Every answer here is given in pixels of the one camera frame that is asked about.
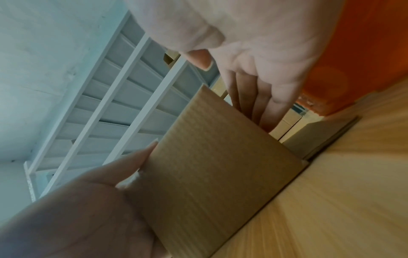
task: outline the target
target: small cardboard box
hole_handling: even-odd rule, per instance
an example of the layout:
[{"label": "small cardboard box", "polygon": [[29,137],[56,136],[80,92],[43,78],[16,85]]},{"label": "small cardboard box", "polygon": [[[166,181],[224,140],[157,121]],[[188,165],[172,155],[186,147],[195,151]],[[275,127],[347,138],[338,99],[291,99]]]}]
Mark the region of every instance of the small cardboard box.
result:
[{"label": "small cardboard box", "polygon": [[209,258],[305,162],[202,87],[130,187],[173,258]]}]

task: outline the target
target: orange object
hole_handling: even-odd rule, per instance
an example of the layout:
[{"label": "orange object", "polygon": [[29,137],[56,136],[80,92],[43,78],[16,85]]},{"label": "orange object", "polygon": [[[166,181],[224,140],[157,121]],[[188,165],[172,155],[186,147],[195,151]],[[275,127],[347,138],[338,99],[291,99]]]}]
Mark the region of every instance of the orange object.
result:
[{"label": "orange object", "polygon": [[408,74],[408,1],[350,0],[298,102],[329,115]]}]

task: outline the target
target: white wall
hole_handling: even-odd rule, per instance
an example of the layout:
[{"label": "white wall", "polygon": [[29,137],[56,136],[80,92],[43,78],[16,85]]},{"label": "white wall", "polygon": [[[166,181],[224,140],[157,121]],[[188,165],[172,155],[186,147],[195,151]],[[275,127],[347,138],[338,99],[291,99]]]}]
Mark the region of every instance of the white wall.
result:
[{"label": "white wall", "polygon": [[31,204],[22,162],[0,163],[0,225]]},{"label": "white wall", "polygon": [[0,0],[0,162],[23,160],[121,0]]}]

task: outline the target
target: hand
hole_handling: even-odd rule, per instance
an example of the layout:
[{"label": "hand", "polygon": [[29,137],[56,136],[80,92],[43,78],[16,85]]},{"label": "hand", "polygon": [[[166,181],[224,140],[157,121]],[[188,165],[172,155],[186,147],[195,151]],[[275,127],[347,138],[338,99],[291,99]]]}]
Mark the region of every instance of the hand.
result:
[{"label": "hand", "polygon": [[146,33],[194,65],[206,69],[211,53],[233,106],[269,132],[298,98],[344,0],[127,2]]},{"label": "hand", "polygon": [[89,171],[23,210],[0,230],[0,257],[170,257],[115,188],[156,145]]}]

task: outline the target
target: wooden table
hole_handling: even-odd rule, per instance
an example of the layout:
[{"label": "wooden table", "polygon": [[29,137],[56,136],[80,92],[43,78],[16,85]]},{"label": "wooden table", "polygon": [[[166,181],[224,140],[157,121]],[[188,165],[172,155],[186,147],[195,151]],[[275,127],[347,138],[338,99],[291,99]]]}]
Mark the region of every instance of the wooden table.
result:
[{"label": "wooden table", "polygon": [[408,80],[361,115],[213,258],[408,257]]}]

